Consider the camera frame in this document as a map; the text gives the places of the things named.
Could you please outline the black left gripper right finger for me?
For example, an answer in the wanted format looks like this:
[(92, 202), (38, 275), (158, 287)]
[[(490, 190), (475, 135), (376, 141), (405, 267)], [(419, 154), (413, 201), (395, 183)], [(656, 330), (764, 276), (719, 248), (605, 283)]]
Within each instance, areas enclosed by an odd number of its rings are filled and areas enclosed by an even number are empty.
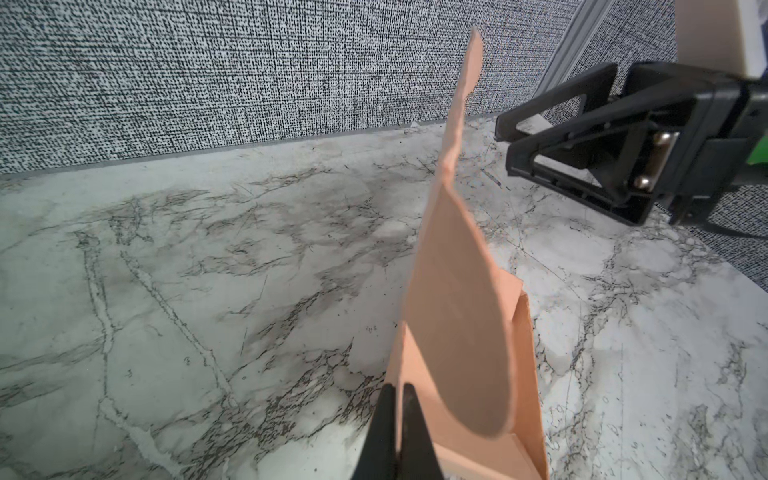
[(399, 479), (443, 480), (415, 387), (403, 386)]

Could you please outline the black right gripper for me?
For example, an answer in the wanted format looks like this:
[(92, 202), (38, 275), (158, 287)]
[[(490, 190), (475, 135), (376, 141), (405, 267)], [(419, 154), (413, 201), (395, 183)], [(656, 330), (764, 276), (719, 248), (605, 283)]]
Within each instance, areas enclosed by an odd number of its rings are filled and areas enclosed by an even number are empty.
[[(655, 204), (674, 225), (711, 227), (728, 193), (767, 182), (767, 78), (666, 62), (638, 62), (624, 98), (609, 98), (618, 66), (602, 63), (496, 119), (506, 142), (505, 170), (629, 226)], [(628, 98), (682, 86), (684, 99)], [(572, 99), (570, 119), (537, 133), (523, 125)]]

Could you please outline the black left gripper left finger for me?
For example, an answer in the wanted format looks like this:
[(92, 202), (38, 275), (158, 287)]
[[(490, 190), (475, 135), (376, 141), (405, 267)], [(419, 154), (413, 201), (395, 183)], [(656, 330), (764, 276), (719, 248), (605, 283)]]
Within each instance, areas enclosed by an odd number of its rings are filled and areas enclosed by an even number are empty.
[(352, 480), (393, 480), (396, 477), (395, 399), (392, 384), (380, 392)]

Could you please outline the aluminium corner frame post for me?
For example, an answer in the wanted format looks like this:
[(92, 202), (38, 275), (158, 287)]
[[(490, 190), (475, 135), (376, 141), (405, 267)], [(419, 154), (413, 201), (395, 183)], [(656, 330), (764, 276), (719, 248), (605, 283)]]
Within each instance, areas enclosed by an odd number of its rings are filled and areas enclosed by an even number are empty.
[(580, 3), (539, 82), (535, 96), (569, 79), (569, 75), (613, 3), (613, 0), (584, 0)]

